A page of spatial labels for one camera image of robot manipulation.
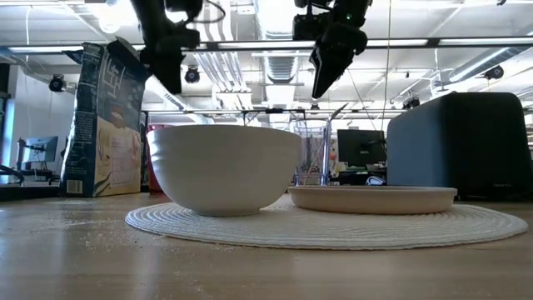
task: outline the ceramic bowl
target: ceramic bowl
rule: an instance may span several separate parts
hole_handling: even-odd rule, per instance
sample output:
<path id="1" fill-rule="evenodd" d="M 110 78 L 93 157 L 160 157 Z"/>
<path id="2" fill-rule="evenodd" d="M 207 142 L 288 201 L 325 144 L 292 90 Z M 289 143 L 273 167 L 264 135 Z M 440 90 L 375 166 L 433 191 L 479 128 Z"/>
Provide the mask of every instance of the ceramic bowl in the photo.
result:
<path id="1" fill-rule="evenodd" d="M 162 191 L 206 216 L 258 213 L 291 182 L 301 139 L 282 130 L 191 125 L 149 132 L 152 165 Z"/>

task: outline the table surface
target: table surface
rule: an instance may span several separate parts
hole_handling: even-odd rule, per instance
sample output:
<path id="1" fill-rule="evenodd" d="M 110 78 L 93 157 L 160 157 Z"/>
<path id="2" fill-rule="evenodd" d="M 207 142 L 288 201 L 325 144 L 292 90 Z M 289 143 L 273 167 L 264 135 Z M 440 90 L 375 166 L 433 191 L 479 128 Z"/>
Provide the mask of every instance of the table surface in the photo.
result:
<path id="1" fill-rule="evenodd" d="M 533 234 L 457 247 L 310 251 L 182 241 L 124 222 L 146 194 L 0 207 L 1 299 L 527 299 Z M 533 203 L 478 203 L 533 222 Z"/>

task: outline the round placemat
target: round placemat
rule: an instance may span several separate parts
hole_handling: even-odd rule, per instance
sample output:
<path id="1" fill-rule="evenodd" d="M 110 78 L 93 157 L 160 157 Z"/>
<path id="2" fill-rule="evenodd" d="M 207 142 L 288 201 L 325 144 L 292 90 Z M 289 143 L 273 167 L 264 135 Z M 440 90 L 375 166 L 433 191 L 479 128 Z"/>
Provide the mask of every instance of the round placemat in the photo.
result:
<path id="1" fill-rule="evenodd" d="M 282 199 L 246 217 L 203 217 L 175 203 L 130 212 L 126 222 L 150 233 L 265 248 L 375 250 L 442 247 L 508 238 L 527 223 L 503 212 L 454 205 L 446 212 L 378 216 L 315 212 Z"/>

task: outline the plate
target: plate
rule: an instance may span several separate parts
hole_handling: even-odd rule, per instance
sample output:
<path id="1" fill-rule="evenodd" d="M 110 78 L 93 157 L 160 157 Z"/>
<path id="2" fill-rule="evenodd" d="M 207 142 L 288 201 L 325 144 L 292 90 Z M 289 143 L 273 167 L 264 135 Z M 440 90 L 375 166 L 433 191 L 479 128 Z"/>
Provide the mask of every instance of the plate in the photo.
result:
<path id="1" fill-rule="evenodd" d="M 299 208 L 330 213 L 419 214 L 451 207 L 457 190 L 448 187 L 289 187 Z"/>

